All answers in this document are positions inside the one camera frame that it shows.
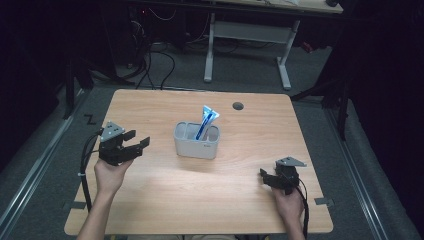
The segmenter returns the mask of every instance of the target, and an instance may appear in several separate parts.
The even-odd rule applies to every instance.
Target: hole in table
[[[244,105],[241,102],[235,102],[235,103],[233,103],[233,108],[235,110],[240,111],[240,110],[242,110],[244,108]]]

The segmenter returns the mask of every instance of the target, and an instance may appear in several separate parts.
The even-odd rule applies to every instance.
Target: gray plastic container
[[[211,125],[202,140],[195,140],[199,123],[179,122],[175,126],[174,141],[177,154],[184,157],[214,159],[218,148],[220,131]]]

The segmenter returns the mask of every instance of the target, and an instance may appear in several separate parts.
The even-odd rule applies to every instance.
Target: wire
[[[208,28],[208,23],[209,23],[210,16],[211,16],[211,14],[209,13],[209,14],[208,14],[208,17],[206,18],[206,22],[205,22],[205,26],[203,27],[203,31],[202,31],[202,33],[199,35],[199,37],[197,37],[197,38],[196,38],[195,40],[193,40],[193,41],[187,42],[186,44],[195,43],[195,42],[197,42],[197,41],[202,41],[202,40],[204,40],[204,39],[207,39],[207,37],[203,37],[203,35],[205,34],[206,29]]]
[[[99,134],[95,134],[95,135],[90,136],[87,139],[87,141],[85,142],[84,148],[83,148],[83,151],[82,151],[82,154],[81,154],[80,172],[78,174],[81,178],[81,185],[82,185],[82,189],[83,189],[83,192],[84,192],[85,202],[87,204],[87,210],[89,212],[91,210],[92,203],[91,203],[90,191],[88,189],[87,176],[86,176],[85,170],[87,169],[88,159],[90,158],[91,153],[95,152],[92,149],[94,148],[94,144],[96,142],[93,142],[91,144],[90,148],[88,148],[88,147],[89,147],[91,141],[95,140],[98,135]]]
[[[161,54],[161,55],[164,55],[164,56],[167,56],[169,59],[171,59],[171,61],[172,61],[172,69],[169,71],[169,73],[165,76],[165,78],[162,80],[162,82],[161,82],[161,84],[160,84],[160,90],[163,90],[163,88],[164,88],[164,84],[165,84],[165,81],[169,78],[169,76],[174,72],[174,69],[175,69],[175,60],[174,60],[174,58],[171,56],[171,55],[169,55],[169,54],[166,54],[166,53],[163,53],[163,52],[159,52],[159,51],[151,51],[151,47],[152,47],[152,45],[150,46],[150,48],[149,48],[149,52],[148,52],[148,55],[149,55],[149,66],[148,66],[148,68],[147,68],[147,70],[146,70],[146,73],[141,77],[141,79],[140,79],[140,81],[138,82],[138,84],[137,84],[137,86],[136,86],[136,89],[138,89],[139,87],[140,87],[140,85],[141,85],[141,83],[143,82],[143,80],[144,80],[144,78],[147,76],[147,78],[149,79],[149,82],[150,82],[150,85],[151,85],[151,87],[152,87],[152,90],[155,90],[156,89],[156,87],[155,87],[155,85],[153,84],[153,81],[152,81],[152,79],[150,78],[150,69],[151,69],[151,66],[152,66],[152,53],[156,53],[156,54]]]
[[[172,69],[171,69],[171,71],[169,71],[168,75],[166,75],[166,77],[162,80],[162,82],[160,84],[160,90],[163,90],[163,85],[165,84],[165,81],[168,79],[168,77],[172,74],[172,72],[175,69],[175,60],[174,60],[173,57],[171,57],[170,55],[168,55],[166,53],[163,53],[163,52],[152,52],[152,53],[157,53],[157,54],[165,55],[165,56],[169,57],[171,59],[171,61],[172,61]]]
[[[174,10],[174,13],[172,14],[171,17],[169,17],[169,18],[162,18],[162,17],[159,17],[151,8],[149,8],[149,10],[150,10],[150,12],[153,13],[153,15],[155,15],[157,18],[159,18],[162,21],[169,21],[169,20],[173,19],[175,17],[175,13],[177,12],[177,10]]]

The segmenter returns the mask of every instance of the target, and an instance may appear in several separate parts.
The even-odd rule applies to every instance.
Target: toothpaste tube
[[[203,106],[203,121],[200,125],[199,131],[197,132],[195,139],[201,140],[205,136],[209,127],[211,126],[213,120],[219,117],[219,113],[215,112],[212,108],[208,106]]]

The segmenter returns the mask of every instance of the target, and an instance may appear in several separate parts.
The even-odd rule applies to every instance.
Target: human arm
[[[104,239],[110,208],[116,192],[121,187],[125,172],[134,160],[112,166],[99,159],[94,166],[97,181],[97,195],[93,207],[82,226],[78,240]]]
[[[283,219],[290,240],[304,240],[300,217],[304,210],[302,196],[297,190],[285,195],[283,190],[272,188],[277,203],[277,211]]]

